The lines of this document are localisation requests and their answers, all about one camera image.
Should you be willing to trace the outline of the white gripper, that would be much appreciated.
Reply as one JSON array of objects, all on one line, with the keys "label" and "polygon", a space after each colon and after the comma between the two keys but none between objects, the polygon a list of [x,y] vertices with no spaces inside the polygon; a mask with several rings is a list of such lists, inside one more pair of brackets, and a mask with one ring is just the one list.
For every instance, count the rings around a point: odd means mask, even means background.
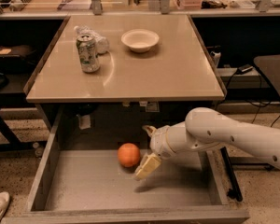
[{"label": "white gripper", "polygon": [[161,160],[175,156],[175,152],[167,141],[169,126],[156,129],[151,125],[143,125],[142,129],[150,137],[150,148],[153,153],[146,153],[134,171],[133,178],[137,181],[147,178],[154,172],[161,165]]}]

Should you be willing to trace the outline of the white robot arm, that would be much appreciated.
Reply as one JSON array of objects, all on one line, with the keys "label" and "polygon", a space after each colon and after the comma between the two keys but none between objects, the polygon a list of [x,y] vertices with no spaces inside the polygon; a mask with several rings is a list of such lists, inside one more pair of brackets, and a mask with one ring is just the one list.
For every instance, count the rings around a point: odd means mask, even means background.
[{"label": "white robot arm", "polygon": [[206,151],[221,143],[280,169],[280,129],[230,119],[216,110],[198,107],[190,110],[183,122],[155,128],[145,125],[151,152],[134,172],[136,180],[147,178],[161,162],[185,152]]}]

